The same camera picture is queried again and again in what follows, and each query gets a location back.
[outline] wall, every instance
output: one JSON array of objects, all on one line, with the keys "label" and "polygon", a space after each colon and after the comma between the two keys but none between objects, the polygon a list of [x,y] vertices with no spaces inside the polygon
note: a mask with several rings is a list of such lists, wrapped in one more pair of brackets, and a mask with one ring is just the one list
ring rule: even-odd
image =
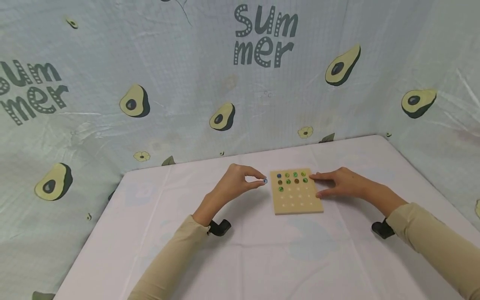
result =
[{"label": "wall", "polygon": [[[55,292],[129,170],[322,140],[388,136],[480,228],[478,8],[446,0],[4,3],[1,298]],[[280,13],[291,22],[275,34]],[[252,57],[242,61],[249,42]],[[402,97],[425,89],[435,101],[420,93],[430,102],[413,119]]]}]

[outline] wooden board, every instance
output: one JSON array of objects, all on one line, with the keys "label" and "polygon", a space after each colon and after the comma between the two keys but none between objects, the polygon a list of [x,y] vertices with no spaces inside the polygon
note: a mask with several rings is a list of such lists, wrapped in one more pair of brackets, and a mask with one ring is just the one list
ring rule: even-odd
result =
[{"label": "wooden board", "polygon": [[311,173],[309,168],[270,172],[275,215],[324,212],[322,201],[315,197],[317,188]]}]

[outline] beige sleeve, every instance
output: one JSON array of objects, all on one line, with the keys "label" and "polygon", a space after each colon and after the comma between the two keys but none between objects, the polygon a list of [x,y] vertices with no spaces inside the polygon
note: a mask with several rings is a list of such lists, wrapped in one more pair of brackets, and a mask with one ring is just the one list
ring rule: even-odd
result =
[{"label": "beige sleeve", "polygon": [[195,222],[191,215],[188,216],[157,254],[128,300],[168,299],[192,256],[206,239],[209,229]]},{"label": "beige sleeve", "polygon": [[463,298],[480,300],[479,248],[415,203],[397,208],[386,221]]}]

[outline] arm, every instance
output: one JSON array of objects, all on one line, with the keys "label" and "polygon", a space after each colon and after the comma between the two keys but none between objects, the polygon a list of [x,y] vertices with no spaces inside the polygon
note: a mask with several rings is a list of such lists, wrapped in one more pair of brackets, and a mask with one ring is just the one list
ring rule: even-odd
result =
[{"label": "arm", "polygon": [[128,300],[166,300],[170,297],[193,255],[207,237],[209,224],[218,211],[244,192],[256,189],[262,180],[247,182],[245,176],[264,179],[252,167],[232,164],[216,187],[177,229],[133,288]]},{"label": "arm", "polygon": [[320,196],[344,195],[362,198],[375,206],[394,232],[467,300],[480,300],[480,249],[464,239],[428,211],[407,203],[388,187],[347,168],[312,175],[334,180],[336,186]]}]

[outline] white table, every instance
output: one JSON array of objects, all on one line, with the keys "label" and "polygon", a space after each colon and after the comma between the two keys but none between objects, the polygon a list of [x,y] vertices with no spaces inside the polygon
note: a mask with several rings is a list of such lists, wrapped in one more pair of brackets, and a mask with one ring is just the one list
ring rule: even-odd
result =
[{"label": "white table", "polygon": [[[128,172],[55,300],[124,300],[180,223],[231,163],[269,171],[345,166],[390,186],[480,246],[480,233],[380,136]],[[364,201],[324,200],[324,213],[275,216],[267,184],[215,217],[175,299],[461,299],[398,237],[371,232],[383,216]]]}]

